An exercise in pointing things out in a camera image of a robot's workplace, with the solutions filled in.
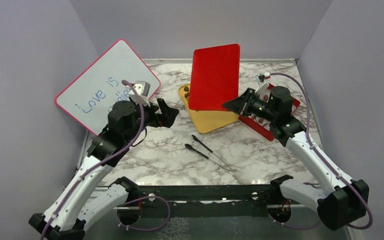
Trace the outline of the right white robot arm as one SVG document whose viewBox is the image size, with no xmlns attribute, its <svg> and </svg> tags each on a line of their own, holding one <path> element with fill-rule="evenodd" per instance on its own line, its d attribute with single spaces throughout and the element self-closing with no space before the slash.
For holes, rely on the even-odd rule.
<svg viewBox="0 0 384 240">
<path fill-rule="evenodd" d="M 317 212 L 320 221 L 333 231 L 368 215 L 367 225 L 359 229 L 369 228 L 373 223 L 368 207 L 369 186 L 362 179 L 354 180 L 318 148 L 308 129 L 292 115 L 293 102 L 288 88 L 275 86 L 267 101 L 248 88 L 222 107 L 240 116 L 255 115 L 269 121 L 274 138 L 304 164 L 319 184 L 314 188 L 287 176 L 268 190 L 272 202 L 297 201 Z"/>
</svg>

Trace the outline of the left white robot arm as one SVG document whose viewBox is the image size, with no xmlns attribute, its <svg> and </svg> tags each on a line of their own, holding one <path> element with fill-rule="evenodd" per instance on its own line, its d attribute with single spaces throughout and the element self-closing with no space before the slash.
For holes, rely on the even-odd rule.
<svg viewBox="0 0 384 240">
<path fill-rule="evenodd" d="M 110 173 L 146 127 L 170 128 L 179 110 L 158 98 L 157 105 L 122 100 L 107 115 L 108 123 L 92 139 L 80 169 L 59 198 L 44 212 L 33 214 L 28 223 L 41 239 L 82 240 L 101 217 L 120 205 L 141 205 L 138 185 L 118 178 L 108 190 L 88 202 L 101 180 Z"/>
</svg>

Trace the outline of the red box lid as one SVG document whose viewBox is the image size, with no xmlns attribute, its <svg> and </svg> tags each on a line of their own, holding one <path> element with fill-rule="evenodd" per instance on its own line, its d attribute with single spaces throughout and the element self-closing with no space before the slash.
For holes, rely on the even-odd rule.
<svg viewBox="0 0 384 240">
<path fill-rule="evenodd" d="M 222 104 L 238 97 L 240 45 L 194 50 L 188 106 L 194 111 L 222 111 Z"/>
</svg>

